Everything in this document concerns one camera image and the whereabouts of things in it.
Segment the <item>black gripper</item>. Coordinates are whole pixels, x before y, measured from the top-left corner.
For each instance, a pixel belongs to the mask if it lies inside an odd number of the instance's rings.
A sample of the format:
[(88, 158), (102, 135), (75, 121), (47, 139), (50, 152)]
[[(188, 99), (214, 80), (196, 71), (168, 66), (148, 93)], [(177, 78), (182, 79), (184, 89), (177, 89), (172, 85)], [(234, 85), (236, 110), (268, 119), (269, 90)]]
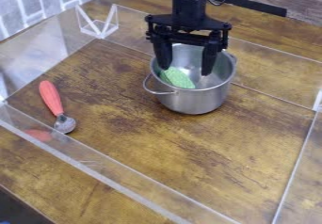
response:
[(173, 43), (202, 45), (202, 76), (212, 74), (218, 53), (228, 47), (232, 24), (206, 15), (206, 3), (220, 6), (212, 0), (173, 0), (173, 12), (148, 15), (148, 39), (154, 44), (156, 56), (164, 70), (173, 62)]

